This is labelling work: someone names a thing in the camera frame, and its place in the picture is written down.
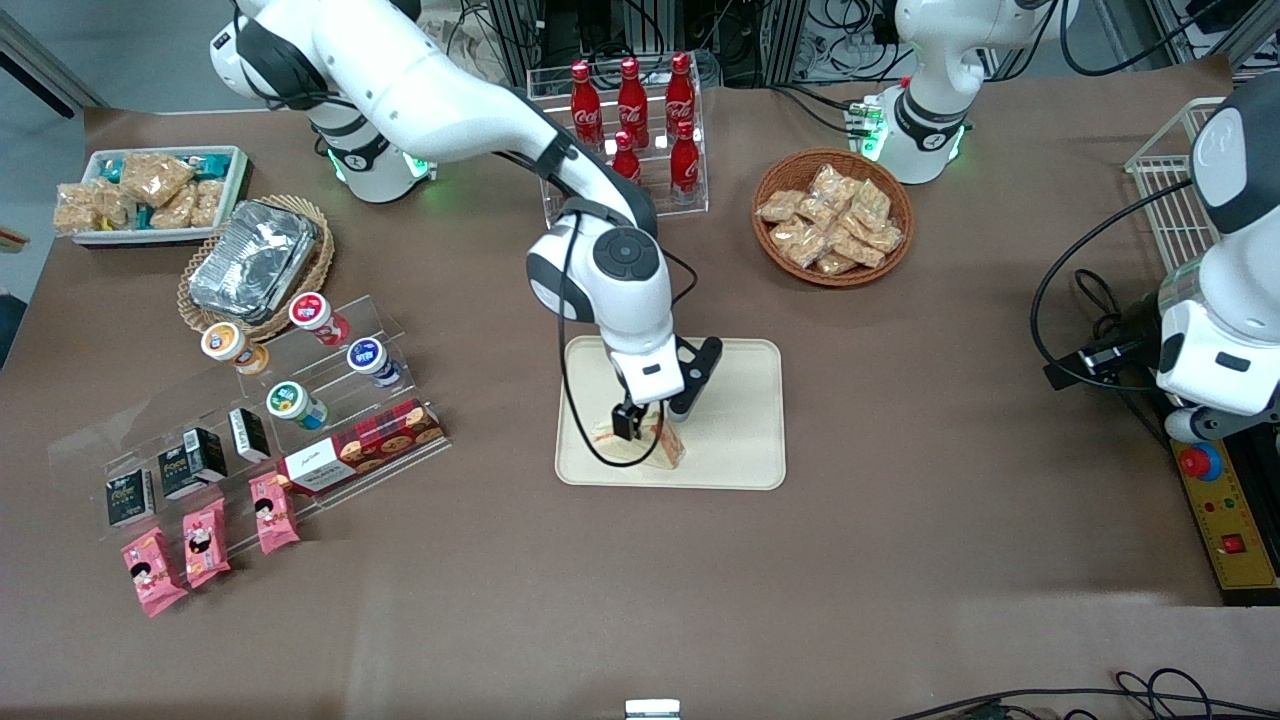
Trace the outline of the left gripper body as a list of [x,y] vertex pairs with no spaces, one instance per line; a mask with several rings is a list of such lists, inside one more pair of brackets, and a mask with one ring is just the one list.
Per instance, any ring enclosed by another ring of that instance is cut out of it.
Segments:
[[1196,300],[1164,311],[1161,340],[1161,389],[1238,416],[1253,416],[1270,407],[1279,382],[1276,343],[1243,340],[1225,331]]

